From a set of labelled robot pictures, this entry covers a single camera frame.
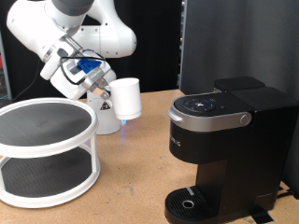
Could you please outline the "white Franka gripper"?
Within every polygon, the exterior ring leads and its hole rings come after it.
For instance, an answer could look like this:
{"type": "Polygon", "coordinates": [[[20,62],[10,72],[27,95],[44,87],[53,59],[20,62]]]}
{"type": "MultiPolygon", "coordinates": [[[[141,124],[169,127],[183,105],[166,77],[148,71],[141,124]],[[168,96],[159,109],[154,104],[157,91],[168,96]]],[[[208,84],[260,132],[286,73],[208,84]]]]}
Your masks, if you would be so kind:
{"type": "Polygon", "coordinates": [[[107,100],[109,83],[116,79],[110,65],[97,58],[63,58],[50,83],[66,98],[77,100],[86,92],[107,100]]]}

